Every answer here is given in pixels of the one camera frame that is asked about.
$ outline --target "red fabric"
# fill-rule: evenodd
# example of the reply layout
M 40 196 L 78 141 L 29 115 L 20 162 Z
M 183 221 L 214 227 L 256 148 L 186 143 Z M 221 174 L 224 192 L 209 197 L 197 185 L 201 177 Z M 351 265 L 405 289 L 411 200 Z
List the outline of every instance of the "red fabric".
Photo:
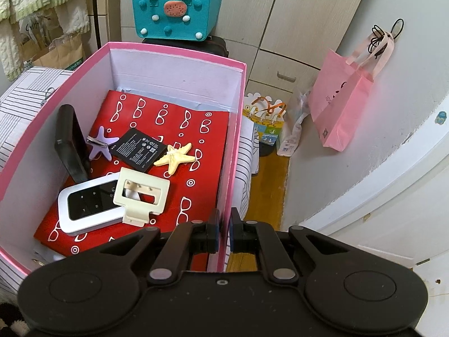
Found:
M 170 190 L 164 212 L 159 216 L 153 216 L 156 219 L 154 225 L 159 227 L 161 232 L 169 232 L 175 228 L 178 216 L 179 223 L 187 221 L 180 208 L 181 201 L 184 209 L 189 207 L 186 198 L 191 201 L 190 209 L 184 210 L 189 220 L 207 220 L 211 210 L 216 206 L 228 115 L 229 113 L 225 111 L 194 111 L 134 94 L 109 91 L 90 135 L 96 137 L 99 127 L 103 126 L 106 137 L 121 137 L 130 127 L 135 126 L 157 140 L 163 136 L 162 142 L 175 148 L 192 143 L 192 149 L 188 154 L 200 159 L 196 163 L 179 165 L 175 174 L 169 178 Z M 129 168 L 114 156 L 111 162 L 102 155 L 98 155 L 97 158 L 91 162 L 92 178 L 104 176 L 108 172 L 119 172 L 121 167 Z M 148 173 L 164 177 L 167 170 L 168 165 L 153 166 Z M 64 187 L 72 184 L 73 181 L 69 178 Z M 37 228 L 34 237 L 65 256 L 91 249 L 108 242 L 111 238 L 116 239 L 139 229 L 119 223 L 71 237 L 58 228 L 58 205 L 55 202 Z M 194 259 L 197 262 L 194 262 L 192 269 L 205 270 L 206 257 L 197 256 Z

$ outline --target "cabinet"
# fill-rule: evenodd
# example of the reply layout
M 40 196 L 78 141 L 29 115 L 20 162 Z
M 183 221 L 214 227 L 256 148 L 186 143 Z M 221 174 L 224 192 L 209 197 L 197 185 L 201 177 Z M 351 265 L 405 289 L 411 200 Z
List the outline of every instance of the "cabinet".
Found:
M 214 35 L 259 47 L 274 0 L 223 0 Z
M 313 85 L 327 49 L 336 50 L 360 0 L 223 0 L 212 34 L 248 66 L 246 92 L 287 100 Z M 121 0 L 124 41 L 141 41 L 132 1 Z
M 313 85 L 318 72 L 314 67 L 259 50 L 251 71 L 251 79 L 290 92 L 295 87 L 304 92 Z
M 276 0 L 262 40 L 266 51 L 320 68 L 336 50 L 360 0 Z

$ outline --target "gift bag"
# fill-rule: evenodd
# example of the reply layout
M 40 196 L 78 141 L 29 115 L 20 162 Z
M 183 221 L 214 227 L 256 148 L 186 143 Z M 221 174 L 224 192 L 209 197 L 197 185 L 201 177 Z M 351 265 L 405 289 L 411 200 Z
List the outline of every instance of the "gift bag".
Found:
M 259 142 L 274 145 L 284 125 L 284 113 L 287 105 L 282 100 L 271 104 L 271 97 L 260 93 L 248 94 L 243 99 L 243 115 L 255 123 L 259 133 Z
M 325 147 L 343 151 L 359 124 L 376 75 L 388 62 L 394 40 L 386 32 L 368 58 L 357 64 L 374 34 L 346 58 L 334 51 L 327 54 L 309 98 L 312 120 Z M 376 54 L 385 46 L 382 55 Z
M 141 38 L 203 41 L 214 28 L 221 0 L 132 0 Z

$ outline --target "cream plastic holder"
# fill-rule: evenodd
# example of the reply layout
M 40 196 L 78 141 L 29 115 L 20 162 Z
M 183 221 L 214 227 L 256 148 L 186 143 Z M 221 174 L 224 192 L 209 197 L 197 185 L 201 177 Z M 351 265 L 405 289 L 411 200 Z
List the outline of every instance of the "cream plastic holder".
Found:
M 169 187 L 169 180 L 122 167 L 114 194 L 114 204 L 125 207 L 122 222 L 136 227 L 148 224 L 150 213 L 159 215 L 164 211 Z M 123 190 L 154 196 L 154 202 L 126 198 Z

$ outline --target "screw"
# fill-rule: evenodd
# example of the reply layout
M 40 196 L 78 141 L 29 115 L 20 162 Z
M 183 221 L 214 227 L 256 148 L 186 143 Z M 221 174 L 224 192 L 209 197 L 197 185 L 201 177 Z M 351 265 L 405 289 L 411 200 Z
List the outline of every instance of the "screw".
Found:
M 154 269 L 150 271 L 150 278 L 154 280 L 167 280 L 172 275 L 169 269 Z
M 296 276 L 296 272 L 292 269 L 276 269 L 273 276 L 278 280 L 290 280 Z
M 39 260 L 36 260 L 35 258 L 31 259 L 33 262 L 37 263 L 39 266 L 45 266 L 44 263 L 40 262 Z

